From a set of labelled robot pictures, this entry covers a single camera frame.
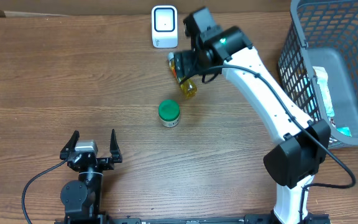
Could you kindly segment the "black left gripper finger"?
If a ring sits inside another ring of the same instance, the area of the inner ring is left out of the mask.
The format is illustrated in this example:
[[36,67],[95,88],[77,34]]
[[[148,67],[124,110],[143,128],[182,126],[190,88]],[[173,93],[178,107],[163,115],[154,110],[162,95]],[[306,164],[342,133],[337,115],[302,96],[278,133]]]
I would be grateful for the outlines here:
[[114,129],[111,131],[109,151],[111,153],[113,163],[122,163],[122,154],[117,143],[116,132]]
[[68,159],[69,155],[75,150],[76,143],[80,137],[79,131],[75,130],[70,140],[60,151],[60,159]]

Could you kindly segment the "yellow liquid bottle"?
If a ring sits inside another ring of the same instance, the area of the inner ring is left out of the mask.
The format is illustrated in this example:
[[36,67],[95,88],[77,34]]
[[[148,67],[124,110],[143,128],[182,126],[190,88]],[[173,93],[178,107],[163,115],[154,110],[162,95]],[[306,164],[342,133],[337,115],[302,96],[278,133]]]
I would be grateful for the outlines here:
[[170,52],[167,55],[167,60],[170,70],[172,71],[173,76],[181,88],[185,98],[189,99],[194,97],[197,92],[195,83],[191,79],[187,79],[181,84],[181,81],[185,78],[185,71],[181,68],[180,57],[177,57],[173,52]]

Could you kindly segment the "green lid white jar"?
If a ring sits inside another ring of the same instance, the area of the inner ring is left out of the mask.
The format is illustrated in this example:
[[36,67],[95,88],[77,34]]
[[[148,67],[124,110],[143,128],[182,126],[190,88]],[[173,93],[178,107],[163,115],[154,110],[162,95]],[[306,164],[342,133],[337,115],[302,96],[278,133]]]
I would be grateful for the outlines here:
[[158,116],[163,126],[172,128],[180,119],[180,107],[174,100],[164,100],[158,106]]

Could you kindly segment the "teal snack package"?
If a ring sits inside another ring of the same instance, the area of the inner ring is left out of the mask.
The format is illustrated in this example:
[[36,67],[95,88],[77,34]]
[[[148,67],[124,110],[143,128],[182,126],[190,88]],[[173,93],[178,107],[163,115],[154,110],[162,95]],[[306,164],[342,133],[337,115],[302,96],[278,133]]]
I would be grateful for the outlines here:
[[331,99],[331,95],[328,88],[328,73],[324,67],[313,67],[314,74],[317,77],[317,84],[319,85],[321,95],[323,98],[324,108],[329,122],[335,127],[341,134],[351,137],[351,131],[348,127],[337,128],[334,122],[334,107]]

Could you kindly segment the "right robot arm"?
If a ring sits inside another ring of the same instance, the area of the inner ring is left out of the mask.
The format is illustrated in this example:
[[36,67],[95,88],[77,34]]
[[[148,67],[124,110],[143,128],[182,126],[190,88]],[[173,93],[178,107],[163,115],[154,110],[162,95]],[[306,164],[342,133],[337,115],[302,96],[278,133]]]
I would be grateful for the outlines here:
[[273,210],[247,214],[241,223],[329,223],[327,214],[316,215],[306,207],[329,152],[328,123],[313,121],[285,94],[240,28],[222,29],[206,7],[191,12],[183,23],[191,49],[170,54],[176,74],[183,82],[194,75],[204,82],[222,75],[255,109],[275,145],[263,159],[277,185]]

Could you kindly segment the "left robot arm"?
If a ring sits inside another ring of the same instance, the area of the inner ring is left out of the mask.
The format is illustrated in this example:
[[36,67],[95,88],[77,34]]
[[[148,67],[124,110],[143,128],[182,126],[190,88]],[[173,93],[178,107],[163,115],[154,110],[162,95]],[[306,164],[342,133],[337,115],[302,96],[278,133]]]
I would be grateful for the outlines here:
[[78,178],[65,184],[60,198],[69,223],[94,222],[100,219],[103,172],[114,169],[113,157],[98,157],[94,140],[80,141],[74,131],[60,152],[60,159],[78,173]]

